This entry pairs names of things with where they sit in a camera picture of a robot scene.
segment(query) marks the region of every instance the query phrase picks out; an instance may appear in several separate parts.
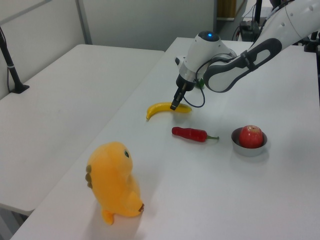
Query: red chili pepper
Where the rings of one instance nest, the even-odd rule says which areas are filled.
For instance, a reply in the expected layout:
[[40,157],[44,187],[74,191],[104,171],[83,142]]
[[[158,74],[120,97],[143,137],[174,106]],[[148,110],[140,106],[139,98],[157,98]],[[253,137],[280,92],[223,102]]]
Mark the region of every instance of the red chili pepper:
[[205,142],[207,139],[219,139],[219,137],[209,136],[205,130],[182,128],[175,126],[171,130],[173,135],[183,137],[185,139],[191,139],[197,142]]

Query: plush toy eye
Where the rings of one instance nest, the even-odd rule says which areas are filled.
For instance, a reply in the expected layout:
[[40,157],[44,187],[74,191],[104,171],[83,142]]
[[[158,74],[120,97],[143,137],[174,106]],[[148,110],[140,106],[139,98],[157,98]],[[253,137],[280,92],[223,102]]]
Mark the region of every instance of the plush toy eye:
[[127,152],[127,150],[124,150],[124,155],[128,158],[129,157],[129,153]]

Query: plush toy tail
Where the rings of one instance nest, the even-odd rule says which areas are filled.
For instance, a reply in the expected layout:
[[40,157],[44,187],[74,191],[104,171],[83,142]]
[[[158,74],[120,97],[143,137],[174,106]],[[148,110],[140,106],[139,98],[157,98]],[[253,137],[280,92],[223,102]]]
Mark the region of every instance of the plush toy tail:
[[107,224],[112,225],[114,223],[114,213],[102,209],[101,215]]

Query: pepper stem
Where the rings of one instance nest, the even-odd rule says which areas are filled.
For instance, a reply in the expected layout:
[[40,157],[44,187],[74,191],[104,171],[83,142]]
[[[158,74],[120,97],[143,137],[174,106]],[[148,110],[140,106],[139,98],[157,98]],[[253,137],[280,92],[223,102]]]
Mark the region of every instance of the pepper stem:
[[206,139],[219,139],[219,137],[218,136],[209,136],[209,135],[207,135],[206,136]]

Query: white table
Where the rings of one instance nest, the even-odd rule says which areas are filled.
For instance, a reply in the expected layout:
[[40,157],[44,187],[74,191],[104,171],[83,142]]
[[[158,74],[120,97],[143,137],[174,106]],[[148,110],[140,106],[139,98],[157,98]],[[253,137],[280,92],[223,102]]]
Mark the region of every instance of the white table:
[[[315,54],[291,46],[226,93],[205,89],[191,114],[163,112],[146,122],[149,105],[171,101],[175,56],[192,39],[177,38],[12,240],[317,240],[320,236],[320,116]],[[249,42],[225,44],[237,54]],[[200,91],[186,94],[197,104]],[[255,124],[268,136],[257,157],[233,151],[231,133]],[[174,126],[204,129],[219,141],[174,137]],[[85,180],[101,144],[121,141],[133,159],[145,204],[142,215],[112,226]]]
[[0,207],[29,215],[163,51],[78,45],[0,101]]

